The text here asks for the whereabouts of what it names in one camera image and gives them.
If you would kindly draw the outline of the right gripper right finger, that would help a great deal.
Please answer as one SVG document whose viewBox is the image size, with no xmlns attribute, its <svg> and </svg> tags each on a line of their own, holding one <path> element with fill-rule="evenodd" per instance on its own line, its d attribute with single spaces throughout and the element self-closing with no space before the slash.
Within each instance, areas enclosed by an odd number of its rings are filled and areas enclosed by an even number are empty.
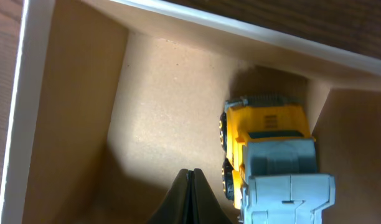
<svg viewBox="0 0 381 224">
<path fill-rule="evenodd" d="M 189 172 L 189 223 L 231 224 L 201 169 Z"/>
</svg>

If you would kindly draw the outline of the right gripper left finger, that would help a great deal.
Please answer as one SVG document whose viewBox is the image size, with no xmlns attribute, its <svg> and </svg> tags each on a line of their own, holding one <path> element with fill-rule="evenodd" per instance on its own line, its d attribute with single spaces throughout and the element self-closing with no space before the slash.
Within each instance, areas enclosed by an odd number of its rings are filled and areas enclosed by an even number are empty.
<svg viewBox="0 0 381 224">
<path fill-rule="evenodd" d="M 188 175 L 187 169 L 181 169 L 174 179 L 171 188 L 153 213 L 147 224 L 182 223 L 186 201 Z"/>
</svg>

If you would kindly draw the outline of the yellow grey toy truck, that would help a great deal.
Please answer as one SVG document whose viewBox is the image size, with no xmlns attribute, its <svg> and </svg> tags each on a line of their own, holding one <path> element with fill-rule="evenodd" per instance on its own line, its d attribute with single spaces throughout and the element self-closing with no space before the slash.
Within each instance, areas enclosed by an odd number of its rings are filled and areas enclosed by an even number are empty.
<svg viewBox="0 0 381 224">
<path fill-rule="evenodd" d="M 319 172 L 303 106 L 278 95 L 227 100 L 219 121 L 223 191 L 239 223 L 322 223 L 334 177 Z"/>
</svg>

